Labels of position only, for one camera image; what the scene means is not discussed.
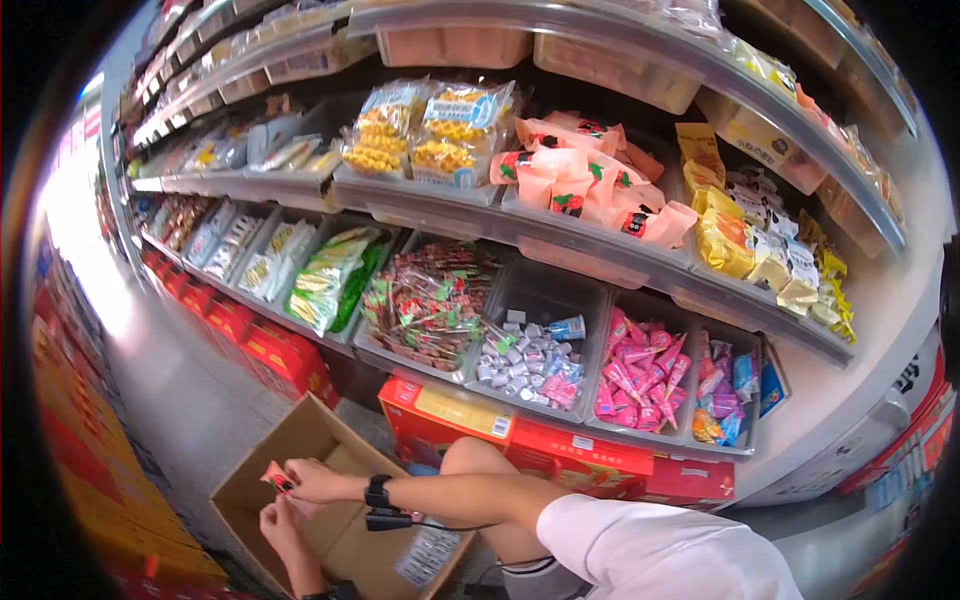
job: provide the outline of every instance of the floor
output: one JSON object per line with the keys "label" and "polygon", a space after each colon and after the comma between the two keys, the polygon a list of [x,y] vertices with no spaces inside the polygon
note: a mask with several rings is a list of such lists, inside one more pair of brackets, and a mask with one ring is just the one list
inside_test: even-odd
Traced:
{"label": "floor", "polygon": [[[289,403],[211,350],[125,263],[95,254],[89,264],[75,261],[75,268],[108,332],[109,362],[133,429],[170,482],[163,492],[199,541],[230,552],[256,574],[207,497]],[[391,451],[381,416],[353,402],[338,411],[374,445]],[[874,514],[862,497],[852,496],[729,516],[774,543],[805,598],[839,600],[896,537],[905,510],[898,502]],[[475,581],[491,560],[478,549],[462,579]]]}

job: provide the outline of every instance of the shirt sleeve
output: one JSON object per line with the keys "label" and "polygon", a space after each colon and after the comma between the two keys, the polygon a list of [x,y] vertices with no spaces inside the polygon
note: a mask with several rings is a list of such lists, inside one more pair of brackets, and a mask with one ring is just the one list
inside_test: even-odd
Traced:
{"label": "shirt sleeve", "polygon": [[572,494],[543,510],[537,536],[565,567],[610,590],[610,598],[707,591],[711,598],[801,597],[776,547],[720,516]]}

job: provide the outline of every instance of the gray shorts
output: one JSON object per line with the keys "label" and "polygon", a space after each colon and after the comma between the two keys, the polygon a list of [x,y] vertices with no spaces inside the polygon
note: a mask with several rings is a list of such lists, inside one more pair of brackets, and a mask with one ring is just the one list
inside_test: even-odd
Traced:
{"label": "gray shorts", "polygon": [[593,585],[553,557],[501,570],[510,600],[576,600],[586,598],[593,590]]}

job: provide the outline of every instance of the black wristband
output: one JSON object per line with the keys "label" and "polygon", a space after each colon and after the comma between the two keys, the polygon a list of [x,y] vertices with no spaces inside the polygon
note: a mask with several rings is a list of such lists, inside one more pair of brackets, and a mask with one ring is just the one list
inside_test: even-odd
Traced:
{"label": "black wristband", "polygon": [[390,504],[390,495],[383,489],[383,484],[393,479],[390,475],[374,475],[370,478],[370,484],[363,492],[364,501],[367,506],[376,509],[393,509]]}

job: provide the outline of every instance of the black cable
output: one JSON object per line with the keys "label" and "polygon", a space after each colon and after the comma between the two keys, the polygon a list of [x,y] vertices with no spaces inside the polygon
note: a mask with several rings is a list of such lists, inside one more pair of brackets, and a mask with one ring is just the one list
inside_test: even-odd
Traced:
{"label": "black cable", "polygon": [[443,527],[442,525],[435,525],[433,523],[411,523],[412,525],[419,525],[420,527],[429,527],[431,529],[440,529],[441,531],[449,531],[455,534],[465,533],[467,531],[480,531],[481,529],[487,529],[488,527],[496,527],[502,523],[487,523],[486,525],[477,525],[476,527]]}

